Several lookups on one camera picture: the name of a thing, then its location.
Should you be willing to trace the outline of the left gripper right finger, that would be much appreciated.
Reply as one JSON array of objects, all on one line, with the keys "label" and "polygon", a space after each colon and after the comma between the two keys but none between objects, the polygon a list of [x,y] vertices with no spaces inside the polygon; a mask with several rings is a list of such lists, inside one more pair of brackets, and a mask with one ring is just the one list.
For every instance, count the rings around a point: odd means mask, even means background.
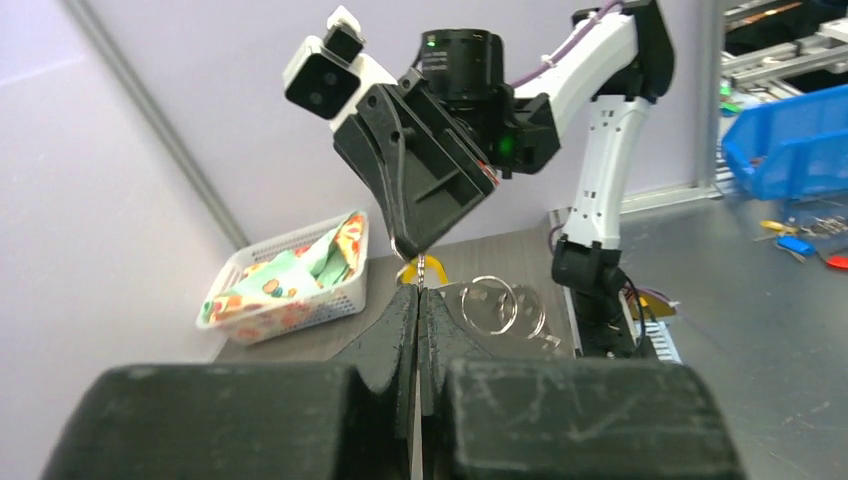
[{"label": "left gripper right finger", "polygon": [[692,368],[657,360],[498,357],[419,303],[427,479],[744,479],[721,409]]}]

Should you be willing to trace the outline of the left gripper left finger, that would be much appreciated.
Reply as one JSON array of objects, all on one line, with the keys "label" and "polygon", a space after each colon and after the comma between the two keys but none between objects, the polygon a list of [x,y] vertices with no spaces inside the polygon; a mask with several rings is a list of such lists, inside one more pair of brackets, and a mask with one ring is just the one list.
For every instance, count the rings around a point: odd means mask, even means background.
[{"label": "left gripper left finger", "polygon": [[89,387],[46,479],[407,479],[419,292],[320,362],[138,364]]}]

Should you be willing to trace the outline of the silver keyring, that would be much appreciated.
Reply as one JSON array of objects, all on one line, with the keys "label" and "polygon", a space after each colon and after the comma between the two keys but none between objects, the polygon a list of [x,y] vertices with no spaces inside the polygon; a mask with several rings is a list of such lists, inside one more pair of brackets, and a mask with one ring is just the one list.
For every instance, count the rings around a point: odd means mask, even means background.
[{"label": "silver keyring", "polygon": [[478,276],[460,290],[463,320],[483,335],[507,334],[517,320],[518,308],[514,288],[497,276]]}]

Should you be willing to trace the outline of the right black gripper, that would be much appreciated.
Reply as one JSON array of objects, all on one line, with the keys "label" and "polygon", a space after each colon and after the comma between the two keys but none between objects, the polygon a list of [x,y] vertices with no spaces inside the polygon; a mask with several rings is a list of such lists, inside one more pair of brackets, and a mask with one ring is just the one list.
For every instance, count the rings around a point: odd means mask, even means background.
[{"label": "right black gripper", "polygon": [[333,142],[376,200],[403,260],[440,241],[495,189],[483,154],[417,74],[369,88]]}]

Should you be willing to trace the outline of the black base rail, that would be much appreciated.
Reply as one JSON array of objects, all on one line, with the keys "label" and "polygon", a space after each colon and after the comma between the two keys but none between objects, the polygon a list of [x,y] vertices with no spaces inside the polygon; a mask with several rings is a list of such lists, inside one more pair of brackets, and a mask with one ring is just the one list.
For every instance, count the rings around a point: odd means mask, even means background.
[{"label": "black base rail", "polygon": [[678,303],[664,294],[644,286],[616,298],[563,292],[576,357],[681,361],[670,333]]}]

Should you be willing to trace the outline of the red key tag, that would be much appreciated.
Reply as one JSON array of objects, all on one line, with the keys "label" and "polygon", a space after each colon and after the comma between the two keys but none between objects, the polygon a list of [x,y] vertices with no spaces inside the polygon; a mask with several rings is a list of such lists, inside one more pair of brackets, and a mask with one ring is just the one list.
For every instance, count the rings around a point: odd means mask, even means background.
[{"label": "red key tag", "polygon": [[848,257],[843,255],[831,255],[825,259],[825,264],[828,268],[834,270],[847,271]]}]

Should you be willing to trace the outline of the blue plastic bin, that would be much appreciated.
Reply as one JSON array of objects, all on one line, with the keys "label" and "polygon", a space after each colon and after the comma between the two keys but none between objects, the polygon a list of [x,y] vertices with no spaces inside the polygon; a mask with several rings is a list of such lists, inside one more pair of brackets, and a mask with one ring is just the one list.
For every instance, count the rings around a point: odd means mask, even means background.
[{"label": "blue plastic bin", "polygon": [[847,86],[742,112],[721,140],[741,190],[759,200],[814,197],[847,188]]}]

